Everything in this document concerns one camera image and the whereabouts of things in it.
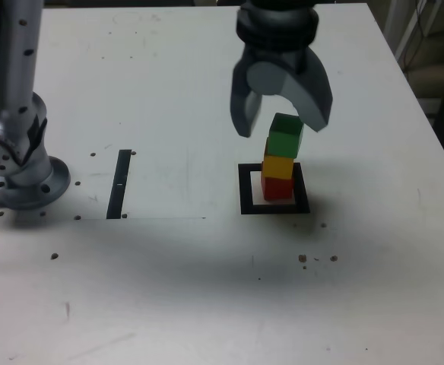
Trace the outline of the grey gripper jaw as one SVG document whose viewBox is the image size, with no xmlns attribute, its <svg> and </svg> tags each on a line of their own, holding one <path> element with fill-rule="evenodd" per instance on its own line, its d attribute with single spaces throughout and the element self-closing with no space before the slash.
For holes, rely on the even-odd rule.
<svg viewBox="0 0 444 365">
<path fill-rule="evenodd" d="M 244 46 L 241 59 L 233 69 L 230 115 L 237 133 L 249 138 L 261 106 L 262 95 L 254 88 L 253 69 L 257 59 L 251 46 Z"/>
<path fill-rule="evenodd" d="M 319 57 L 307 48 L 303 73 L 270 62 L 256 62 L 250 74 L 262 96 L 278 95 L 291 102 L 300 120 L 314 132 L 327 127 L 333 96 Z"/>
</svg>

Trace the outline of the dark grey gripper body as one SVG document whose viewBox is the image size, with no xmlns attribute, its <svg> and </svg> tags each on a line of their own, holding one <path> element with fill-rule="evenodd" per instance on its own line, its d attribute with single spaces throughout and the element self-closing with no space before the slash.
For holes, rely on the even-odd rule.
<svg viewBox="0 0 444 365">
<path fill-rule="evenodd" d="M 246 45 L 243 58 L 250 59 L 251 62 L 270 62 L 288 68 L 295 73 L 303 73 L 307 68 L 306 51 L 305 47 L 294 51 L 272 52 Z"/>
</svg>

